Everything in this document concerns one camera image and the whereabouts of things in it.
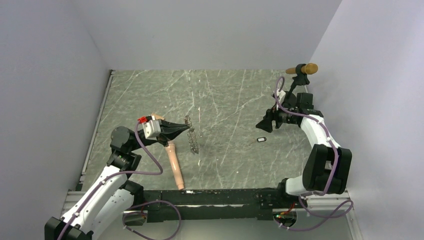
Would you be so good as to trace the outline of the metal disc with keyrings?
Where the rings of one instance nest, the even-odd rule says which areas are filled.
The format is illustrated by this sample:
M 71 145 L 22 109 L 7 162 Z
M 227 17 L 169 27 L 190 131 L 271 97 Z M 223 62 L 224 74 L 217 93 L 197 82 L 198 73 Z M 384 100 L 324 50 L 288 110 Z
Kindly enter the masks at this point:
M 189 115 L 186 115 L 184 117 L 184 123 L 187 124 L 189 127 L 187 136 L 188 136 L 188 142 L 190 145 L 190 151 L 193 154 L 199 154 L 199 144 L 197 142 L 197 135 L 195 133 L 195 128 L 193 126 L 193 123 Z

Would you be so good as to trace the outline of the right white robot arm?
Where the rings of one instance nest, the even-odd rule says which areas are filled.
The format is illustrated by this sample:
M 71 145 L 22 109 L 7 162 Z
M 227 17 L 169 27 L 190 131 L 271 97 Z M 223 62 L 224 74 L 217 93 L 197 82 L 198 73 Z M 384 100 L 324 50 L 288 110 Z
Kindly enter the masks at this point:
M 271 133 L 283 124 L 297 125 L 307 136 L 311 152 L 298 177 L 282 181 L 276 203 L 288 208 L 299 195 L 342 194 L 347 185 L 352 152 L 341 147 L 331 136 L 323 114 L 315 110 L 311 93 L 288 94 L 278 90 L 275 104 L 266 110 L 256 128 Z

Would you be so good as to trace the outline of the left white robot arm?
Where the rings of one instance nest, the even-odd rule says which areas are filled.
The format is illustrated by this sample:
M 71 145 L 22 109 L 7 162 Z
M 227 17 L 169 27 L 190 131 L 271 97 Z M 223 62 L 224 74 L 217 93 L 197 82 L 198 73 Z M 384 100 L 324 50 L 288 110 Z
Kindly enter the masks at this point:
M 154 115 L 139 118 L 134 130 L 116 127 L 110 135 L 111 155 L 100 176 L 66 213 L 47 221 L 44 239 L 95 240 L 118 214 L 139 209 L 144 203 L 144 188 L 129 178 L 164 172 L 147 146 L 159 143 L 167 147 L 190 127 L 189 123 L 173 123 Z

